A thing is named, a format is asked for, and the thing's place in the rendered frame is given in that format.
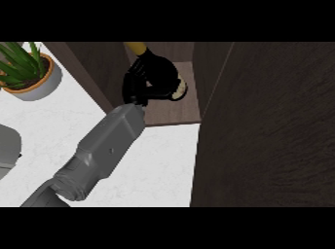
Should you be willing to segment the dark brown wooden cabinet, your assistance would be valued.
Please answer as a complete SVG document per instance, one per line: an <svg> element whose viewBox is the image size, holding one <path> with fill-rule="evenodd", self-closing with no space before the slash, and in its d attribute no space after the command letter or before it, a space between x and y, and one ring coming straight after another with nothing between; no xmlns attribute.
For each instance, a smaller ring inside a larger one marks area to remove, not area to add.
<svg viewBox="0 0 335 249"><path fill-rule="evenodd" d="M124 103L122 81L137 56L121 42L44 44L105 112ZM144 110L149 126L201 122L233 44L230 42L149 42L152 52L175 64L187 82L183 100L152 100Z"/></svg>

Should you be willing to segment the dark brown cabinet door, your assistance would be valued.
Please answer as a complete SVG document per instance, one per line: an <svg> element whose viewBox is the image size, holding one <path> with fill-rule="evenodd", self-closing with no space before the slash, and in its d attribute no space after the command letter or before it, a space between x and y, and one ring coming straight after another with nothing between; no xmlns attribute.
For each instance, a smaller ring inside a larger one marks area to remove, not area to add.
<svg viewBox="0 0 335 249"><path fill-rule="evenodd" d="M234 44L199 127L192 205L335 207L335 42Z"/></svg>

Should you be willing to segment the green plant in grey pot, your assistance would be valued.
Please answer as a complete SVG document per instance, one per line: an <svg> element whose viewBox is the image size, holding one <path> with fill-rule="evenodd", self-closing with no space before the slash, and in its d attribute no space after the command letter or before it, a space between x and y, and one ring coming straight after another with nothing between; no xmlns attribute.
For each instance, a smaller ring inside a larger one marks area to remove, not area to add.
<svg viewBox="0 0 335 249"><path fill-rule="evenodd" d="M62 69L34 42L26 51L17 42L0 43L0 88L22 101L47 97L62 82Z"/></svg>

